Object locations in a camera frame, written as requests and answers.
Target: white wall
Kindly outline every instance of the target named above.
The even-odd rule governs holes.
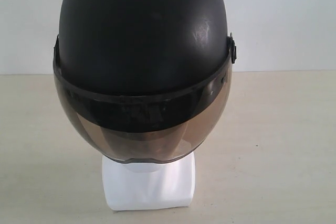
[[[52,73],[62,0],[0,0],[0,74]],[[236,71],[336,69],[336,0],[225,0]]]

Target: tinted visor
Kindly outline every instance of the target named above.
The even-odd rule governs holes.
[[[79,134],[103,155],[120,163],[168,163],[194,151],[211,132],[227,102],[231,76],[232,64],[229,62],[217,78],[194,92],[194,95],[197,94],[194,98],[187,97],[185,102],[189,101],[189,103],[174,105],[178,100],[172,99],[171,101],[175,101],[175,103],[170,107],[166,105],[165,109],[164,104],[167,104],[167,101],[149,103],[148,108],[152,104],[156,104],[160,110],[156,117],[151,117],[148,114],[148,109],[144,110],[145,112],[138,111],[136,117],[138,123],[141,122],[139,119],[141,113],[144,113],[144,118],[146,115],[152,118],[152,120],[144,120],[146,123],[143,125],[147,128],[143,127],[142,129],[147,129],[145,132],[137,127],[130,128],[133,129],[130,131],[124,130],[131,123],[127,124],[123,120],[121,121],[125,124],[124,126],[123,124],[120,124],[121,126],[107,124],[106,122],[111,122],[111,119],[118,120],[119,114],[113,114],[117,110],[103,111],[113,103],[93,99],[86,100],[85,97],[66,88],[57,76],[55,76],[55,83],[60,102],[71,123]],[[102,111],[98,113],[97,106],[99,105]],[[114,104],[114,106],[128,115],[132,113],[130,108],[134,107],[134,105],[129,107],[129,105],[120,104]],[[169,124],[160,124],[162,118],[159,117],[162,117],[165,111],[167,111],[169,118],[175,118],[175,121],[171,120]],[[186,118],[184,115],[181,116],[186,112],[188,113],[187,120],[184,119]]]

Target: helmet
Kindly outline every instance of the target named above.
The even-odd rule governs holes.
[[[235,59],[223,0],[63,0],[53,67],[89,144],[120,163],[168,163],[216,125]]]

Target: beige table surface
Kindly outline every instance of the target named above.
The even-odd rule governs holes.
[[[336,71],[235,73],[189,208],[113,212],[52,76],[0,76],[0,223],[336,223]]]

